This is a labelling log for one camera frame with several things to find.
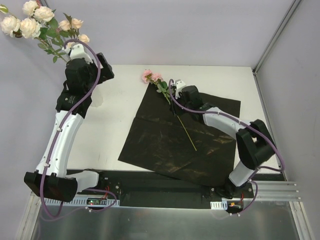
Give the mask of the green leafy flower stem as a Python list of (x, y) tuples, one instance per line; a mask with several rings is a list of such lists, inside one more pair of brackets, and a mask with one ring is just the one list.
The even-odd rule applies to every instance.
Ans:
[(62, 60), (65, 63), (67, 59), (59, 56), (60, 50), (58, 40), (56, 39), (58, 21), (55, 19), (54, 10), (47, 6), (42, 6), (37, 0), (29, 0), (23, 4), (23, 13), (27, 16), (21, 21), (19, 30), (25, 39), (37, 41), (37, 46), (46, 52), (47, 55), (52, 55), (54, 63), (57, 60)]

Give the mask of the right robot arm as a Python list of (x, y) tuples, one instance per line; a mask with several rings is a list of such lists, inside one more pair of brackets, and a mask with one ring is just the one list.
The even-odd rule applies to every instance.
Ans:
[(265, 123), (260, 119), (242, 121), (213, 104), (203, 102), (197, 87), (187, 86), (182, 81), (172, 81), (167, 92), (175, 115), (189, 113), (195, 121), (236, 141), (239, 163), (215, 192), (226, 199), (237, 197), (258, 168), (275, 154), (275, 145)]

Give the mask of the peach rosebud flower stem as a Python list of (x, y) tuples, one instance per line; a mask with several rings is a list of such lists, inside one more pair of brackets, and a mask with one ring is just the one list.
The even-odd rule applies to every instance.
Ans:
[(71, 17), (64, 13), (66, 20), (62, 20), (58, 24), (58, 28), (55, 30), (57, 33), (56, 39), (58, 40), (58, 56), (62, 57), (66, 53), (64, 52), (64, 40), (77, 39), (83, 43), (88, 44), (90, 38), (86, 34), (80, 34), (80, 28), (83, 26), (84, 21)]

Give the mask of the white peony flower stem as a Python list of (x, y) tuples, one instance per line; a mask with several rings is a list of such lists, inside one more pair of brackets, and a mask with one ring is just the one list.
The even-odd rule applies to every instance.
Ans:
[(29, 0), (23, 4), (25, 19), (19, 19), (4, 4), (0, 5), (0, 13), (4, 15), (0, 21), (0, 30), (11, 38), (24, 38), (37, 40), (37, 46), (52, 55), (52, 61), (58, 60), (67, 62), (64, 57), (63, 38), (68, 37), (70, 26), (66, 30), (55, 18), (55, 11), (47, 6), (43, 6), (39, 0)]

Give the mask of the pink and white flower bouquet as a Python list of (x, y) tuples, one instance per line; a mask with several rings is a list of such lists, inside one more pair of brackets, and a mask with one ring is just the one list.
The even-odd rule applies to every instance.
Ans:
[[(163, 99), (163, 102), (167, 107), (171, 107), (171, 99), (169, 95), (169, 87), (167, 82), (163, 79), (162, 75), (160, 73), (153, 73), (150, 69), (145, 69), (141, 76), (142, 81), (145, 84), (150, 84), (155, 87), (156, 92), (159, 96)], [(193, 149), (197, 152), (197, 148), (189, 135), (184, 123), (182, 122), (181, 118), (177, 115), (174, 116), (176, 120), (178, 120), (180, 126), (184, 130), (189, 142), (191, 143)]]

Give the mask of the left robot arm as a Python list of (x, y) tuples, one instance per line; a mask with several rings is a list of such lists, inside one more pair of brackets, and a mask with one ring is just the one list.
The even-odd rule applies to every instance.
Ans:
[(100, 52), (96, 56), (100, 67), (83, 56), (73, 57), (66, 64), (66, 80), (57, 99), (49, 143), (35, 171), (26, 172), (24, 176), (24, 183), (38, 197), (69, 203), (83, 190), (89, 189), (96, 195), (105, 191), (106, 183), (99, 178), (97, 170), (67, 174), (75, 136), (92, 103), (90, 89), (95, 83), (101, 84), (115, 76), (104, 55)]

